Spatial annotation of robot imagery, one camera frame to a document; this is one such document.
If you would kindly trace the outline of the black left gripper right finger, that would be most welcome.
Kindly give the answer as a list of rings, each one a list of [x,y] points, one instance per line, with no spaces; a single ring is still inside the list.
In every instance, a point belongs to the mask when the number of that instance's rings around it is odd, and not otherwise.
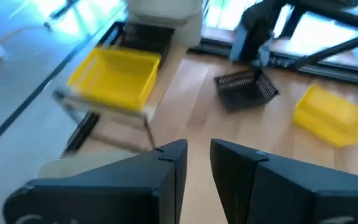
[[[229,224],[358,224],[358,175],[212,139]]]

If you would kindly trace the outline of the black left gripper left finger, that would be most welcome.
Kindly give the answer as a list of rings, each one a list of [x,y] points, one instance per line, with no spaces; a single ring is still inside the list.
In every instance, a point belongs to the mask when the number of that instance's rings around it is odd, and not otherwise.
[[[179,224],[188,142],[80,174],[34,179],[4,202],[6,224]]]

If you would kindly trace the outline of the yellow plastic slotted basket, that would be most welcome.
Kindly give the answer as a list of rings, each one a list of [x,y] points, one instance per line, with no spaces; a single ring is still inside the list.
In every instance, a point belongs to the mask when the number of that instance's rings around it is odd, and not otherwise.
[[[296,104],[293,120],[333,146],[358,143],[358,105],[318,85]]]
[[[67,85],[84,98],[140,111],[155,85],[160,54],[111,47],[94,48]]]

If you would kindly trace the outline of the black aluminium frame rail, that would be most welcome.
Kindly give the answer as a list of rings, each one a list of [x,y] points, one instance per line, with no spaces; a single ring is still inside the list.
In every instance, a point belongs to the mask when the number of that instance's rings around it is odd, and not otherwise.
[[[210,54],[223,58],[229,58],[232,44],[213,39],[201,39],[198,46],[190,48],[188,51],[194,54]],[[318,62],[316,64],[306,64],[299,69],[291,65],[301,57],[289,55],[282,52],[270,50],[270,58],[266,67],[287,70],[290,72],[300,72],[307,75],[339,80],[341,82],[353,83],[358,85],[358,68],[345,65],[335,65],[331,62]]]

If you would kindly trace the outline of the black diagonal frame strut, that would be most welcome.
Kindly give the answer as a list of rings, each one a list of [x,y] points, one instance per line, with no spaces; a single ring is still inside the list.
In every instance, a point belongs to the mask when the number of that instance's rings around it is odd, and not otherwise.
[[[295,69],[299,69],[300,67],[302,67],[306,64],[316,64],[320,60],[329,58],[333,55],[336,55],[336,54],[339,54],[339,53],[342,53],[342,52],[345,52],[348,50],[352,50],[357,47],[358,47],[358,37],[353,38],[348,41],[345,41],[345,42],[335,45],[333,47],[330,47],[330,48],[327,48],[324,50],[320,50],[319,52],[316,52],[311,55],[307,55],[307,56],[302,57],[298,60],[295,60],[291,66]]]

